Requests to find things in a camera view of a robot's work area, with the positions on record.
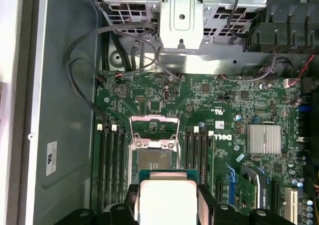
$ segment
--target sticker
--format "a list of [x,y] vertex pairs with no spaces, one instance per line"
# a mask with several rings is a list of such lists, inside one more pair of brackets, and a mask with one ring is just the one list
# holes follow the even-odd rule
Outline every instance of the sticker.
[[215,129],[224,129],[225,122],[223,120],[215,121]]
[[240,155],[237,157],[236,161],[239,163],[240,161],[242,161],[242,159],[243,159],[244,157],[245,157],[244,154],[240,154]]
[[54,173],[56,170],[56,150],[57,141],[48,143],[46,151],[46,176]]

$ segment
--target black cable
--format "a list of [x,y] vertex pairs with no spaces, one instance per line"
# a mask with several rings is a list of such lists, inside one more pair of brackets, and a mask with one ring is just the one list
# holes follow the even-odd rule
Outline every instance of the black cable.
[[91,32],[87,32],[83,34],[82,36],[78,37],[76,40],[74,40],[71,45],[66,49],[64,56],[63,56],[63,65],[65,67],[68,66],[68,61],[70,60],[70,56],[74,48],[81,42],[83,42],[85,39],[89,38],[92,35],[97,35],[105,32],[110,32],[114,30],[120,30],[120,29],[130,29],[130,28],[149,28],[149,29],[156,29],[156,25],[150,22],[127,22],[125,24],[117,24],[112,26],[106,26],[101,27],[96,30],[93,30]]
[[127,71],[127,72],[131,71],[132,69],[131,69],[129,57],[128,57],[123,45],[121,44],[118,36],[114,32],[111,32],[111,38],[113,40],[114,46],[116,47],[116,50],[117,50],[120,58],[122,60],[125,71]]
[[67,70],[67,76],[68,76],[68,81],[70,83],[70,86],[72,88],[72,90],[74,91],[74,93],[78,96],[78,98],[80,98],[84,103],[86,103],[89,108],[100,118],[100,120],[102,121],[103,124],[103,128],[106,128],[108,126],[107,123],[107,118],[103,112],[103,110],[101,108],[99,108],[96,104],[94,104],[93,102],[91,102],[81,91],[81,89],[78,87],[78,85],[76,84],[73,74],[72,74],[72,67],[74,66],[74,64],[79,61],[79,60],[84,60],[85,62],[87,62],[93,69],[93,73],[96,79],[100,79],[94,66],[89,63],[86,59],[84,58],[76,58],[74,59],[72,62],[70,62],[68,70]]
[[135,61],[135,53],[138,51],[138,47],[132,47],[131,49],[131,64],[132,64],[132,71],[136,70],[136,61]]
[[228,18],[227,18],[226,26],[227,26],[227,28],[228,28],[228,31],[229,31],[231,34],[233,34],[235,37],[247,39],[247,38],[249,38],[249,37],[253,34],[253,32],[252,32],[251,30],[250,30],[248,33],[237,33],[237,32],[235,32],[234,30],[232,30],[232,29],[230,28],[230,23],[231,23],[231,20],[233,19],[233,16],[234,16],[234,14],[235,14],[235,11],[236,11],[236,8],[237,8],[237,5],[238,5],[238,1],[239,1],[239,0],[235,0],[235,4],[234,4],[234,7],[233,7],[233,10],[231,11],[230,15],[229,15]]

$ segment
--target connector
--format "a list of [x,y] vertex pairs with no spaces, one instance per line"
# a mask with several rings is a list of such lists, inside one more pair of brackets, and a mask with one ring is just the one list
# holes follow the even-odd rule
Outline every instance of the connector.
[[285,219],[298,224],[298,191],[292,188],[285,188]]
[[284,79],[284,81],[283,81],[283,87],[284,88],[289,88],[290,87],[289,81],[290,81],[289,78]]

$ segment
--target heatsink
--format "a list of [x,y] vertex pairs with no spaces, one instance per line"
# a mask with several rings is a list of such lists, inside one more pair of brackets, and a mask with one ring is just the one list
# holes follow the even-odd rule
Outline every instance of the heatsink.
[[249,124],[247,152],[250,154],[281,154],[280,125]]

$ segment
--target white pcie slot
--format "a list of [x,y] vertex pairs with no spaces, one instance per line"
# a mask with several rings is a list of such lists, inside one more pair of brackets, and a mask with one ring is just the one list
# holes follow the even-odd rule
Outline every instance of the white pcie slot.
[[298,191],[292,188],[285,188],[285,219],[298,224]]

